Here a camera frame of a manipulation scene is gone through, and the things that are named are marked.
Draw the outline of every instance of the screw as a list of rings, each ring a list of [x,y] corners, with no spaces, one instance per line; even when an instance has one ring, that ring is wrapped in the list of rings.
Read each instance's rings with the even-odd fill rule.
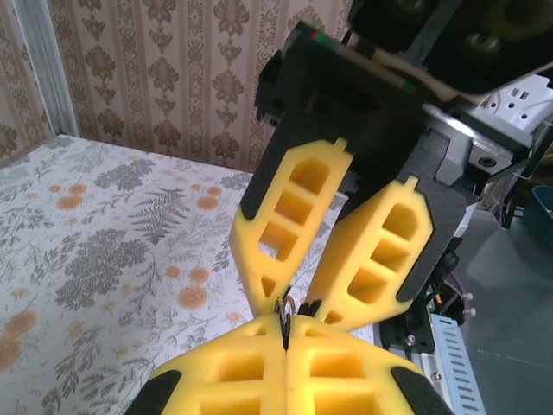
[[[491,157],[482,157],[479,161],[478,161],[478,164],[482,167],[486,167],[486,168],[491,168],[493,166],[495,166],[498,162],[496,162],[495,160],[493,160]]]
[[[416,337],[413,335],[408,335],[407,338],[405,339],[405,343],[407,344],[407,346],[413,346],[415,342],[416,342]]]
[[[481,54],[497,54],[501,50],[499,38],[484,33],[474,33],[467,36],[467,44]]]

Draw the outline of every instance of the gripper finger pad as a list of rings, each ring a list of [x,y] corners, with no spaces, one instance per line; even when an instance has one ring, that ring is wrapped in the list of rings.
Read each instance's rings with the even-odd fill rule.
[[[305,300],[318,320],[349,331],[412,304],[397,292],[433,231],[417,182],[391,182],[334,226]]]
[[[352,161],[345,148],[339,138],[288,150],[253,219],[242,200],[230,244],[254,316],[272,312],[302,264]]]

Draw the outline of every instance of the teal container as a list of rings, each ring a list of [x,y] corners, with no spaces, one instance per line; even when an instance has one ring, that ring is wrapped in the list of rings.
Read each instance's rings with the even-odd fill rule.
[[[553,186],[536,186],[524,208],[525,225],[553,250]]]

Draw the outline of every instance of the metal plate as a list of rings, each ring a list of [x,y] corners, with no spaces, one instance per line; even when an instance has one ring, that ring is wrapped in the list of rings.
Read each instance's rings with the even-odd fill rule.
[[[486,415],[461,331],[454,320],[431,315],[435,342],[455,415]]]

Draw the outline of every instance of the cable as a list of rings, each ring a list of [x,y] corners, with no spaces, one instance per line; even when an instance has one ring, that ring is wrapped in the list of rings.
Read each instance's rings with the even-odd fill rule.
[[[470,304],[469,304],[469,298],[471,297],[469,294],[467,294],[467,290],[465,289],[465,285],[461,282],[459,277],[455,272],[451,272],[451,278],[454,280],[455,285],[457,285],[457,288],[459,289],[459,292],[461,294],[461,301],[463,302],[463,322],[467,322],[467,320],[470,318],[470,316],[473,314]],[[443,313],[446,312],[446,310],[451,306],[451,304],[454,303],[455,299],[459,296],[459,294],[455,293],[455,295],[446,303],[446,305],[443,307]]]
[[[454,296],[452,296],[449,301],[443,306],[443,312],[445,313],[449,307],[451,307],[453,305],[453,303],[455,302],[455,300],[459,298],[459,294],[457,292],[455,292]]]
[[[450,282],[448,281],[444,281],[443,282],[445,285],[447,285],[450,289],[452,289],[453,291],[455,291],[455,294],[457,294],[458,296],[461,295],[461,293],[459,292],[459,289],[457,287],[455,287],[455,284],[451,284]]]

